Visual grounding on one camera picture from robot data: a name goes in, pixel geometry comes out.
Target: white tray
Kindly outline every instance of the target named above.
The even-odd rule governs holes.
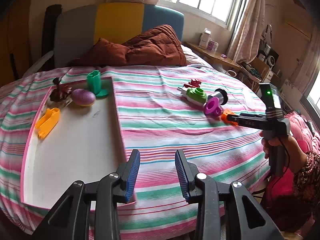
[[[86,80],[67,85],[73,90],[87,87]],[[102,78],[102,87],[109,91],[108,97],[97,99],[89,107],[71,103],[61,109],[56,126],[40,140],[35,123],[46,111],[55,86],[49,89],[32,123],[23,155],[23,203],[50,209],[75,180],[99,181],[126,161],[110,77]]]

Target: orange toy piece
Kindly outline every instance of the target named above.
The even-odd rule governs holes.
[[[44,116],[42,116],[38,122],[36,122],[35,128],[39,129],[38,136],[40,139],[44,139],[53,127],[57,124],[60,119],[59,108],[47,108]]]
[[[227,115],[228,114],[235,114],[234,112],[232,112],[230,109],[226,109],[223,111],[223,114],[221,115],[221,119],[225,122],[225,123],[231,123],[232,125],[238,125],[237,122],[231,122],[227,120]]]

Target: striped bedsheet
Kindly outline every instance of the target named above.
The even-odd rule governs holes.
[[[0,207],[32,233],[47,213],[20,202],[20,172],[28,132],[52,79],[83,80],[87,68],[40,72],[0,89]],[[174,154],[182,149],[199,171],[218,181],[240,180],[253,189],[268,173],[259,131],[205,116],[177,91],[196,78],[207,92],[223,88],[236,114],[262,114],[262,101],[240,81],[203,65],[106,67],[113,78],[122,137],[129,157],[141,153],[135,205],[118,208],[121,239],[168,239],[194,230],[197,206],[181,194]]]

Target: headboard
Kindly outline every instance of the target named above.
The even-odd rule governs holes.
[[[88,51],[99,38],[123,43],[153,27],[169,24],[179,40],[184,15],[141,3],[102,3],[78,7],[59,15],[54,38],[55,67],[64,67]]]

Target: hand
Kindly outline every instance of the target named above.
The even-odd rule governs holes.
[[[293,173],[297,173],[306,163],[307,155],[303,153],[296,139],[291,135],[288,135],[288,137],[282,137],[281,141],[287,149],[288,154],[290,155],[289,169]],[[264,156],[266,159],[269,158],[270,146],[282,145],[277,137],[272,138],[268,141],[266,141],[266,139],[263,138],[261,143],[263,145],[263,151],[266,153]]]

